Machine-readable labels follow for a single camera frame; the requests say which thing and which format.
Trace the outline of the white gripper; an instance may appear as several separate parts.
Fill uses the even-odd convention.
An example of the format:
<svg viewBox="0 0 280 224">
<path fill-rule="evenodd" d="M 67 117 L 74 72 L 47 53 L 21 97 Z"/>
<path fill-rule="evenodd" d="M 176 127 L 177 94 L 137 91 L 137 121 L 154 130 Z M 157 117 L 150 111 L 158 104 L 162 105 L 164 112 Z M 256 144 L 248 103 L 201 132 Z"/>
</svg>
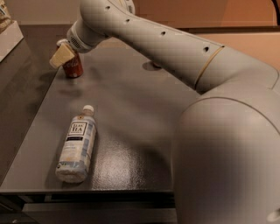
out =
<svg viewBox="0 0 280 224">
<path fill-rule="evenodd" d="M 82 19 L 78 19 L 68 30 L 66 39 L 70 45 L 62 43 L 50 59 L 50 65 L 53 68 L 58 68 L 73 59 L 74 50 L 78 53 L 88 53 L 102 41 L 109 39 L 109 36 L 92 30 Z"/>
</svg>

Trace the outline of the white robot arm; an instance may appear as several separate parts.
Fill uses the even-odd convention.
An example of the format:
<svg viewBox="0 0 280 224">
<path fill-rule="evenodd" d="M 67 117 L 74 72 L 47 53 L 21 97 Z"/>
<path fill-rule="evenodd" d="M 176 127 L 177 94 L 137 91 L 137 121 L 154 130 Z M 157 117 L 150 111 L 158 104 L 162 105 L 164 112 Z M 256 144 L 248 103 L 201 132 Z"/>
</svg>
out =
<svg viewBox="0 0 280 224">
<path fill-rule="evenodd" d="M 132 0 L 81 0 L 50 63 L 117 38 L 199 98 L 171 151 L 178 224 L 280 224 L 280 73 L 247 54 L 136 16 Z"/>
</svg>

